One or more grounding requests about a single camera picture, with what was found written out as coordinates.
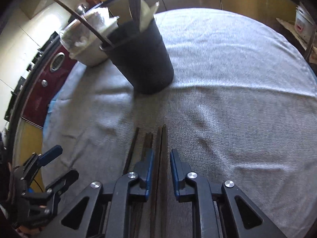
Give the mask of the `white rice cooker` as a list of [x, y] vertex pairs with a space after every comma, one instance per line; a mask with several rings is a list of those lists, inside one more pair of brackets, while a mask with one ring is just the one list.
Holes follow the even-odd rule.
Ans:
[[313, 33], [314, 23], [310, 14], [301, 6], [296, 8], [296, 20], [294, 29], [296, 33], [305, 41], [309, 42]]

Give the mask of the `white plastic spoon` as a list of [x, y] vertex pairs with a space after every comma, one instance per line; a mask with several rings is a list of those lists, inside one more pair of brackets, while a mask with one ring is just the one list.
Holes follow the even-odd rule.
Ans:
[[159, 8], [159, 2], [156, 2], [152, 7], [149, 7], [148, 11], [146, 12], [146, 22], [150, 23], [151, 20], [154, 18], [154, 14], [156, 14]]
[[148, 6], [148, 4], [144, 0], [141, 0], [141, 3], [140, 3], [140, 25], [139, 25], [140, 32], [143, 32], [147, 29], [152, 18], [153, 18], [153, 14], [152, 14], [150, 7]]

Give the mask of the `plastic-wrapped bowl stack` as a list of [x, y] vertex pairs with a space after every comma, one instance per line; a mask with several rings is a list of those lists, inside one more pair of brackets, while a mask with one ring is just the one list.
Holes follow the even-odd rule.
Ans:
[[[119, 17], [110, 17], [108, 8], [92, 9], [84, 14], [83, 18], [104, 38], [118, 27]], [[94, 42], [101, 44], [100, 39], [77, 19], [60, 31], [60, 42], [72, 54], [85, 50]]]

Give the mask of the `blue table underlay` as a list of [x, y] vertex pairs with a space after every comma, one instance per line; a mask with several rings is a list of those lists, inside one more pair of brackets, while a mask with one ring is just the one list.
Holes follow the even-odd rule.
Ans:
[[51, 115], [55, 106], [55, 103], [57, 101], [57, 99], [59, 98], [59, 95], [61, 93], [61, 89], [56, 93], [56, 95], [51, 99], [51, 101], [49, 102], [48, 105], [48, 110], [47, 110], [47, 114], [46, 114], [46, 118], [45, 118], [45, 122], [44, 122], [44, 126], [42, 129], [42, 134], [43, 134], [43, 138], [46, 138], [47, 133], [48, 133], [48, 125], [51, 119]]

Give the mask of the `wooden side shelf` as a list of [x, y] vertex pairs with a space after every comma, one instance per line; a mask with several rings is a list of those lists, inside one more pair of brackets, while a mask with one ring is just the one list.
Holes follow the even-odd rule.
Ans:
[[300, 51], [304, 59], [313, 65], [316, 65], [316, 35], [311, 41], [311, 35], [308, 36], [308, 41], [306, 41], [299, 33], [296, 32], [296, 27], [294, 22], [287, 22], [280, 18], [276, 18], [277, 22], [284, 28], [286, 31], [286, 38], [291, 40], [291, 43], [294, 43], [294, 46]]

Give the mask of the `dark red built-in oven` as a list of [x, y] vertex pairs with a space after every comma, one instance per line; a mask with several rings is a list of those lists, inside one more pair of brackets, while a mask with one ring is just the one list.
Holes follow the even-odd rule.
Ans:
[[64, 85], [76, 62], [69, 57], [69, 52], [62, 45], [58, 45], [43, 60], [40, 73], [32, 84], [21, 113], [24, 120], [40, 128], [44, 126], [49, 104]]

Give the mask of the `black utensil holder cup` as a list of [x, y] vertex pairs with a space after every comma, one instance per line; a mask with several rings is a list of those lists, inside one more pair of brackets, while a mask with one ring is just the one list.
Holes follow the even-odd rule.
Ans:
[[174, 68], [154, 19], [139, 32], [134, 21], [121, 24], [100, 49], [125, 76], [134, 91], [151, 95], [172, 83]]

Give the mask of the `grey tablecloth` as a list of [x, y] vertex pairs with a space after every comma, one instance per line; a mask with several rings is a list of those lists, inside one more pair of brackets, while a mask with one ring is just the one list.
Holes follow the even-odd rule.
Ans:
[[70, 168], [69, 204], [92, 181], [121, 174], [137, 127], [167, 125], [168, 146], [211, 182], [232, 180], [287, 237], [316, 221], [316, 75], [282, 35], [228, 11], [156, 15], [174, 68], [172, 84], [143, 96], [111, 63], [76, 63], [61, 88], [43, 151], [45, 185]]

